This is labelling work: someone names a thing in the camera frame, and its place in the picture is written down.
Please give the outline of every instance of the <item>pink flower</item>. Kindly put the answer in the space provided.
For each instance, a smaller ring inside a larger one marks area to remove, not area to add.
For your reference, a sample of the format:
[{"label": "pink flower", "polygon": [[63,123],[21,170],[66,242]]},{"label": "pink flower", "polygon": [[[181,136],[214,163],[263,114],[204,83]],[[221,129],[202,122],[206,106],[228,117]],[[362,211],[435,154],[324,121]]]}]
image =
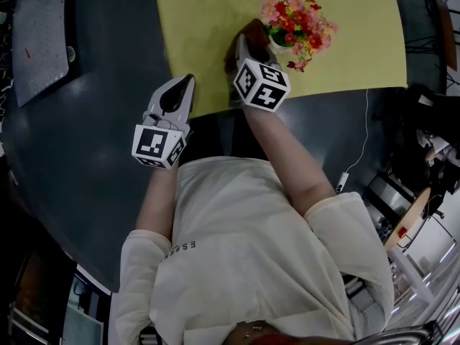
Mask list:
[{"label": "pink flower", "polygon": [[339,31],[339,26],[335,22],[329,22],[329,27],[332,28],[332,30],[337,33]]},{"label": "pink flower", "polygon": [[319,19],[319,22],[324,29],[329,27],[329,22],[326,20],[326,18],[322,17],[321,19]]},{"label": "pink flower", "polygon": [[309,28],[310,31],[313,31],[313,28],[315,26],[318,26],[319,24],[318,15],[316,14],[315,10],[307,11],[307,15],[308,15],[307,27]]},{"label": "pink flower", "polygon": [[321,46],[317,49],[316,52],[321,52],[325,49],[328,49],[330,48],[331,46],[331,36],[329,34],[327,34],[326,36],[323,37],[323,41],[322,41],[322,44]]},{"label": "pink flower", "polygon": [[280,25],[280,21],[279,20],[272,20],[270,22],[268,22],[269,25],[272,26],[272,28],[276,28]]},{"label": "pink flower", "polygon": [[319,35],[323,31],[323,28],[322,28],[322,26],[321,26],[319,21],[315,21],[315,22],[314,21],[309,21],[308,22],[308,28],[312,33],[315,33],[317,35]]},{"label": "pink flower", "polygon": [[294,10],[303,10],[305,0],[287,0],[287,3],[291,5]]},{"label": "pink flower", "polygon": [[307,64],[309,63],[310,61],[309,60],[305,60],[305,61],[300,61],[299,63],[296,63],[294,65],[294,69],[296,72],[302,72],[303,73],[303,69],[305,66],[307,66]]},{"label": "pink flower", "polygon": [[274,8],[277,3],[278,3],[278,0],[263,0],[262,9],[264,9],[267,6],[270,8]]},{"label": "pink flower", "polygon": [[303,51],[303,45],[299,42],[297,42],[294,47],[293,47],[293,54],[294,55],[300,55]]},{"label": "pink flower", "polygon": [[280,13],[278,10],[276,10],[275,8],[273,7],[270,7],[270,6],[265,6],[263,9],[262,9],[262,16],[268,21],[268,22],[272,22],[272,21],[276,21],[278,19],[278,17],[280,16]]}]

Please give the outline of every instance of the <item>white t-shirt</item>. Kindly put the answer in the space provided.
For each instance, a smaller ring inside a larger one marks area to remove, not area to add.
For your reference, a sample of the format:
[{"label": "white t-shirt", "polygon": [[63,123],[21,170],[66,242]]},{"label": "white t-shirt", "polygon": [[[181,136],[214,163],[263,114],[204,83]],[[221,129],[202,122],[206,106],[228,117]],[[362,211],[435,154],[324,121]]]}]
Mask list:
[{"label": "white t-shirt", "polygon": [[[359,339],[393,308],[390,267],[357,193],[299,215],[270,163],[212,157],[179,169],[172,245],[136,230],[121,252],[116,328],[135,344],[153,322],[168,345],[220,345],[241,321],[293,336]],[[358,308],[341,274],[362,278]]]}]

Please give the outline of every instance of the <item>yellow mat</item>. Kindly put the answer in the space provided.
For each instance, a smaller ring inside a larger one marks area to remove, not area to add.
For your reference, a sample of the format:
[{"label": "yellow mat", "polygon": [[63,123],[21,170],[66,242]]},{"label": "yellow mat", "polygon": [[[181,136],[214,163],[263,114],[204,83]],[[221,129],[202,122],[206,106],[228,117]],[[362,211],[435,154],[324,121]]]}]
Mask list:
[{"label": "yellow mat", "polygon": [[[290,97],[363,88],[406,87],[403,29],[396,0],[316,0],[339,26],[331,47],[304,73],[286,68]],[[224,56],[234,35],[261,18],[262,0],[157,0],[167,58],[174,76],[197,80],[192,117],[228,108]]]}]

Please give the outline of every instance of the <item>flower bouquet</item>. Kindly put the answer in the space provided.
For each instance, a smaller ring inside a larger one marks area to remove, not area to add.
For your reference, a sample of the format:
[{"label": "flower bouquet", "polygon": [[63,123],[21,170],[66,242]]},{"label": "flower bouquet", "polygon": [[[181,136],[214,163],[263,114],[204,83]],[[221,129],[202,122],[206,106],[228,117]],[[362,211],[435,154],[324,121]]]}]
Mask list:
[{"label": "flower bouquet", "polygon": [[274,53],[292,51],[298,61],[288,68],[303,72],[313,55],[331,46],[331,34],[337,32],[316,0],[264,0],[262,17]]}]

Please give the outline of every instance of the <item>metal frame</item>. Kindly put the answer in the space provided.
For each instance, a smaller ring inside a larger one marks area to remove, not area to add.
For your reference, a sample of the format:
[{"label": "metal frame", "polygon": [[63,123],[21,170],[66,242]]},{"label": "metal frame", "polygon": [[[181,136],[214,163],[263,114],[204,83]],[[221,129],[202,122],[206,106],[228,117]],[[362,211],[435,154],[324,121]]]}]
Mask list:
[{"label": "metal frame", "polygon": [[90,320],[91,322],[94,322],[94,323],[98,324],[101,327],[101,342],[100,342],[100,344],[102,345],[104,343],[104,322],[100,322],[100,321],[96,320],[95,318],[89,316],[88,314],[82,312],[81,310],[78,310],[77,308],[74,308],[71,305],[67,304],[67,308],[71,309],[72,311],[74,311],[76,313],[78,313],[78,315],[83,316],[84,318]]},{"label": "metal frame", "polygon": [[401,219],[391,207],[389,207],[371,188],[365,191],[367,200],[387,219],[391,227],[394,229]]},{"label": "metal frame", "polygon": [[434,344],[441,342],[442,338],[447,334],[447,332],[449,332],[455,324],[457,318],[460,316],[460,309],[453,312],[451,315],[446,316],[449,311],[453,310],[458,305],[460,305],[460,285],[457,286],[450,300],[448,300],[442,311],[436,317],[436,323],[439,325],[440,334],[435,337],[433,342]]},{"label": "metal frame", "polygon": [[[436,32],[442,32],[441,23],[439,21],[438,14],[432,14],[434,9],[437,9],[437,6],[433,7],[433,0],[424,0],[426,3],[426,9],[433,20],[433,24],[436,27]],[[420,37],[414,40],[409,40],[405,42],[405,49],[407,54],[423,54],[423,55],[437,55],[441,61],[441,77],[444,78],[447,76],[447,64],[446,57],[444,55],[444,43],[443,38],[437,34],[435,36]],[[441,84],[441,92],[447,92],[447,85],[443,82]]]},{"label": "metal frame", "polygon": [[[448,11],[449,11],[449,13],[453,13],[453,14],[458,14],[458,15],[460,15],[460,11],[458,11],[458,10],[449,9]],[[454,34],[455,34],[455,35],[460,35],[460,31],[456,31],[456,30],[454,29]],[[460,46],[460,42],[455,41],[455,44],[456,44],[457,46]]]}]

